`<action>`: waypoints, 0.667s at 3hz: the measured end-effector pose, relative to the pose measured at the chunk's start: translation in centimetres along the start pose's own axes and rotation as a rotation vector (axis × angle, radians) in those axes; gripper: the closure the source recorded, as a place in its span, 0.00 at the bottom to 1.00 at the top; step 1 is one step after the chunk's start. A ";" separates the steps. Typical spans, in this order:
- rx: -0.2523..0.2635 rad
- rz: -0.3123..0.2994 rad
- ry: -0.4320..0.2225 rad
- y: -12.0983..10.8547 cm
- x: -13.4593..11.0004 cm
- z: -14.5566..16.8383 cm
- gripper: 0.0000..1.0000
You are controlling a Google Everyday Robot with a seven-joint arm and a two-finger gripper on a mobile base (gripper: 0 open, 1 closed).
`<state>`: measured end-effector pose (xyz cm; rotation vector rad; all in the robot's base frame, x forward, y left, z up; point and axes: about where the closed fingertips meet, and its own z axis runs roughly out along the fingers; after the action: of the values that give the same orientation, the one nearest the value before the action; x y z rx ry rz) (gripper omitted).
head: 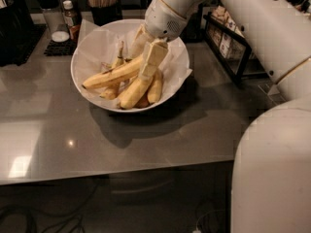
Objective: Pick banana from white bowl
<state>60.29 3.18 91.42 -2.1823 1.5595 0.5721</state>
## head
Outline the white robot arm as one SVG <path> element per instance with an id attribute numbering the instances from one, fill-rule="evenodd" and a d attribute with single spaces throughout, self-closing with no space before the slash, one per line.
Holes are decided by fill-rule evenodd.
<path id="1" fill-rule="evenodd" d="M 152 0 L 147 32 L 176 39 L 203 1 Z M 230 233 L 311 233 L 311 22 L 286 0 L 221 2 L 264 71 L 248 82 L 280 101 L 238 144 Z"/>

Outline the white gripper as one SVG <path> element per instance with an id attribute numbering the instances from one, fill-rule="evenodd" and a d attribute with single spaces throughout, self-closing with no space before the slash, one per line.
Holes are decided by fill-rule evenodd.
<path id="1" fill-rule="evenodd" d="M 173 0 L 152 0 L 145 13 L 145 25 L 141 24 L 129 49 L 128 57 L 143 53 L 138 77 L 150 79 L 168 53 L 168 41 L 178 38 L 188 24 L 185 6 Z"/>

